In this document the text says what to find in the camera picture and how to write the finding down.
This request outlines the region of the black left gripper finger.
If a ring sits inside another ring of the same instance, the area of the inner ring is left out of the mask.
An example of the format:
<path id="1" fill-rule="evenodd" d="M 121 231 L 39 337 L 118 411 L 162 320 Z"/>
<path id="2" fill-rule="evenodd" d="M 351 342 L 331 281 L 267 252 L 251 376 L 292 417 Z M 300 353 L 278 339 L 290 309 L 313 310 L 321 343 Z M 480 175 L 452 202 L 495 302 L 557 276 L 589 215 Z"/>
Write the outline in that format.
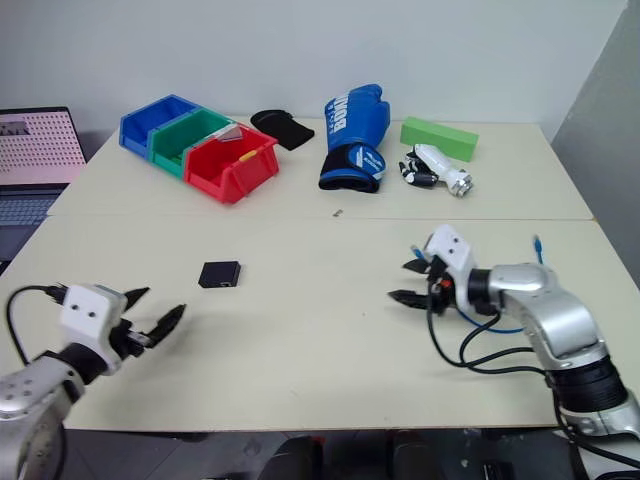
<path id="1" fill-rule="evenodd" d="M 148 332 L 149 348 L 157 346 L 176 328 L 185 309 L 185 304 L 177 305 L 157 321 L 156 326 Z"/>
<path id="2" fill-rule="evenodd" d="M 150 288 L 149 287 L 141 287 L 141 288 L 136 288 L 136 289 L 132 289 L 129 291 L 126 291 L 124 293 L 124 297 L 126 300 L 125 303 L 125 307 L 124 307 L 124 312 L 129 311 L 131 308 L 134 307 L 134 305 L 144 296 L 149 292 Z"/>

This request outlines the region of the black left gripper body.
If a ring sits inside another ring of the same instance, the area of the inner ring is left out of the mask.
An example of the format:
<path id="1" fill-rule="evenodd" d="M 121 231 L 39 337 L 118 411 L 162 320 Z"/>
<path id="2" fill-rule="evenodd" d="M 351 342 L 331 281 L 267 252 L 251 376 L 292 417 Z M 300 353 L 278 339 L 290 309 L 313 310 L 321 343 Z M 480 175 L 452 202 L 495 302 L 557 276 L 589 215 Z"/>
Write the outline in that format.
<path id="1" fill-rule="evenodd" d="M 132 323 L 122 319 L 110 332 L 110 346 L 121 360 L 130 356 L 140 357 L 146 349 L 152 347 L 152 339 L 142 332 L 131 329 Z"/>

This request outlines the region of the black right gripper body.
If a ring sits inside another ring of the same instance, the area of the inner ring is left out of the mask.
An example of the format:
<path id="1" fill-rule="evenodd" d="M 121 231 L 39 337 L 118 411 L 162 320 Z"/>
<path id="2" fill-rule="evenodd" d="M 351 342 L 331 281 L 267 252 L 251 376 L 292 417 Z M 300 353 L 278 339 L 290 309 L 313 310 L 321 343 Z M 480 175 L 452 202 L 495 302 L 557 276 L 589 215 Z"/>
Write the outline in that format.
<path id="1" fill-rule="evenodd" d="M 454 280 L 448 273 L 445 262 L 439 256 L 434 256 L 427 271 L 427 313 L 441 316 L 455 305 Z"/>

